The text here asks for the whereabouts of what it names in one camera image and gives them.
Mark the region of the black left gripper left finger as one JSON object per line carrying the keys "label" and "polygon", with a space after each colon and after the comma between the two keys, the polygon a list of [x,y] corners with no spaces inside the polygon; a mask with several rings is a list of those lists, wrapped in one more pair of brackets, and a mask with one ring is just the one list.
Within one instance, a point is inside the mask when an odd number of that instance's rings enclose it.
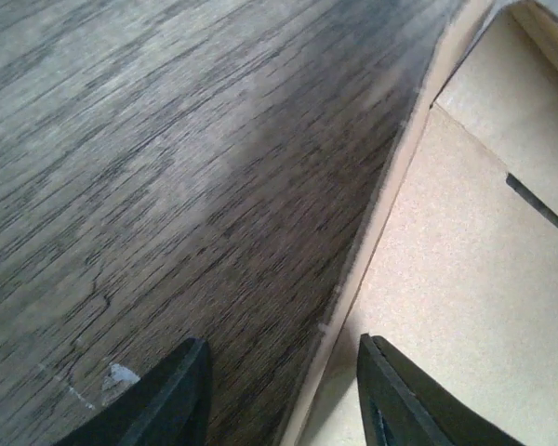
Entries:
{"label": "black left gripper left finger", "polygon": [[209,344],[188,338],[59,445],[203,445],[209,420]]}

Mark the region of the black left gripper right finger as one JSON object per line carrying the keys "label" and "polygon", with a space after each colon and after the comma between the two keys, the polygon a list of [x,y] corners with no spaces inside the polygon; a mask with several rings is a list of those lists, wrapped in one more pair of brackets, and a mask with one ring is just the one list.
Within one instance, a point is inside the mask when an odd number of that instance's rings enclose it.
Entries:
{"label": "black left gripper right finger", "polygon": [[382,336],[360,336],[356,377],[367,445],[514,443]]}

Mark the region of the brown cardboard box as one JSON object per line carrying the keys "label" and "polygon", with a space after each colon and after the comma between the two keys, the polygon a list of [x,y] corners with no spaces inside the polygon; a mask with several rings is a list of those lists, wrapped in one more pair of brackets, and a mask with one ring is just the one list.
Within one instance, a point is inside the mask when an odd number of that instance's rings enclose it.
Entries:
{"label": "brown cardboard box", "polygon": [[367,445],[382,336],[514,438],[558,445],[558,1],[466,1],[380,175],[283,445]]}

